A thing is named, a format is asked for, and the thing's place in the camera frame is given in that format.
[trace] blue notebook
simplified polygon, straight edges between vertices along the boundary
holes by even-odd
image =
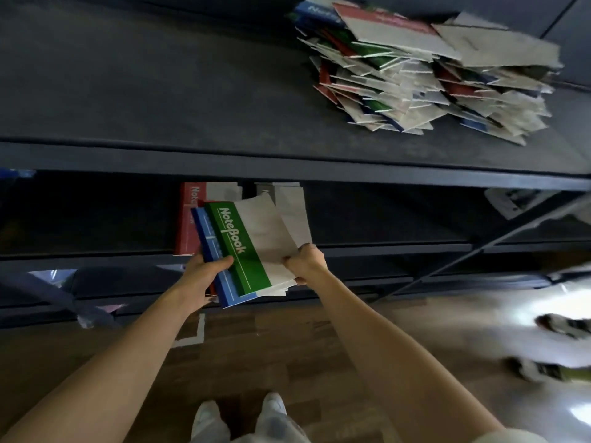
[[[201,241],[203,259],[206,263],[223,258],[222,248],[219,245],[213,226],[205,208],[193,208],[193,219],[197,228],[197,234]],[[229,270],[223,270],[213,280],[220,305],[223,308],[238,305],[256,298],[256,292],[247,295],[238,295],[232,274]]]

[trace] stack of notebooks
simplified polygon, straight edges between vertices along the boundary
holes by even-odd
[[[234,258],[213,283],[224,308],[257,297],[284,297],[296,282],[283,258],[312,242],[299,184],[257,184],[257,191],[260,195],[251,199],[191,209],[204,260]]]
[[[314,50],[314,87],[349,123],[422,135],[446,114],[431,64],[460,55],[428,23],[344,0],[305,0],[288,17]]]
[[[288,15],[309,46],[318,91],[370,131],[423,134],[447,113],[524,145],[549,116],[540,81],[559,47],[461,13],[442,25],[345,0],[305,0]]]
[[[562,68],[558,45],[467,12],[433,27],[461,54],[434,65],[453,102],[448,113],[463,126],[521,146],[547,127],[543,95],[554,90],[541,79]]]

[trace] left hand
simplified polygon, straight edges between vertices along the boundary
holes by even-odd
[[[213,282],[216,275],[229,269],[234,263],[232,256],[206,263],[203,255],[196,253],[187,263],[187,268],[180,280],[171,288],[176,295],[180,295],[186,301],[188,313],[194,313],[203,308],[209,299],[205,297],[205,290]]]

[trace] hand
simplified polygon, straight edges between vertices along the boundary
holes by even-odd
[[[305,285],[314,272],[328,270],[324,253],[314,244],[304,244],[296,256],[286,257],[283,264],[296,276],[299,285]]]
[[[170,290],[180,295],[187,302],[188,313],[194,313],[209,303],[209,299],[205,297],[205,290],[213,282],[216,275],[223,270],[229,269],[233,263],[232,256],[206,263],[203,261],[203,255],[196,253],[188,261],[183,276]]]

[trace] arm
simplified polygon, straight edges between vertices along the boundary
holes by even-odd
[[[470,443],[504,428],[427,350],[332,275],[314,245],[285,266],[316,291],[359,376],[405,443]]]
[[[196,255],[181,279],[104,352],[30,410],[0,443],[119,443],[125,438],[168,350],[205,290],[232,257],[203,263]]]

